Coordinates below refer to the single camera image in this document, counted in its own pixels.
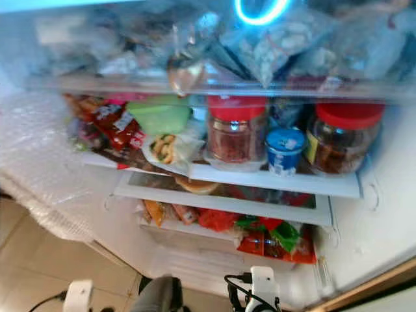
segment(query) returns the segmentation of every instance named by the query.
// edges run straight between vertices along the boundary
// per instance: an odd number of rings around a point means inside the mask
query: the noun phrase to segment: blue light
[[[270,23],[272,20],[278,18],[283,13],[290,2],[290,0],[275,0],[273,7],[263,16],[257,18],[249,18],[242,11],[242,1],[243,0],[235,0],[235,9],[237,10],[239,18],[250,25],[264,25]]]

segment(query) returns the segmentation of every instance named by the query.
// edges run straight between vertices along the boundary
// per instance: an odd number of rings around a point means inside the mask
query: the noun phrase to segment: yogurt cup
[[[305,135],[299,130],[272,130],[266,136],[268,170],[281,177],[293,176],[305,146]]]

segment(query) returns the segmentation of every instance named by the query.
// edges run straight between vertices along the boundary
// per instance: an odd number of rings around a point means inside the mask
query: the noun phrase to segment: plastic jar
[[[307,127],[305,157],[315,173],[355,172],[377,137],[384,105],[320,103]]]
[[[208,148],[225,163],[265,158],[265,97],[208,97]]]

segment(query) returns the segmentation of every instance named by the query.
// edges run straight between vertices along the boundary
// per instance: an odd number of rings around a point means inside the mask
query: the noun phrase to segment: refrigerator shelf
[[[209,237],[212,239],[222,239],[223,241],[234,242],[234,238],[227,233],[219,233],[211,229],[206,229],[201,227],[197,223],[189,224],[188,226],[182,223],[182,221],[177,220],[164,220],[161,227],[158,227],[155,222],[152,220],[148,224],[143,218],[140,220],[140,227],[144,229],[149,229],[152,231],[175,231],[180,233],[186,233],[191,235],[197,235],[202,237]]]
[[[83,162],[93,166],[117,169],[117,163],[91,152],[84,152]],[[138,168],[124,169],[127,172],[145,172]],[[293,177],[278,177],[269,171],[225,172],[207,164],[193,164],[189,177],[191,179],[260,187],[264,189],[288,190],[326,196],[360,198],[361,192],[356,174],[342,177],[322,177],[319,175],[296,174]]]
[[[85,74],[68,74],[60,77],[29,77],[25,85],[28,88],[43,88],[80,94],[108,94],[111,92],[144,92],[153,94],[173,94],[167,78],[121,78],[111,79]],[[219,96],[285,96],[297,98],[326,98],[340,101],[362,99],[363,101],[395,100],[398,98],[416,98],[416,85],[411,83],[392,83],[389,81],[367,81],[360,83],[327,79],[324,83],[274,82],[263,88],[257,81],[217,81],[207,79],[195,86],[190,94]]]
[[[244,215],[265,216],[318,226],[332,226],[332,213],[328,196],[316,195],[316,207],[311,209],[222,196],[197,195],[180,190],[145,187],[142,186],[145,179],[146,174],[144,173],[124,172],[114,190],[114,195],[203,207]]]

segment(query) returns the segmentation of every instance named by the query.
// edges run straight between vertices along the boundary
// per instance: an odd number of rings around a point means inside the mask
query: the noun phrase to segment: red lid
[[[211,114],[218,119],[250,120],[266,111],[267,98],[255,96],[209,96]]]
[[[364,129],[377,124],[383,116],[384,105],[368,103],[319,103],[319,119],[333,127],[348,130]]]

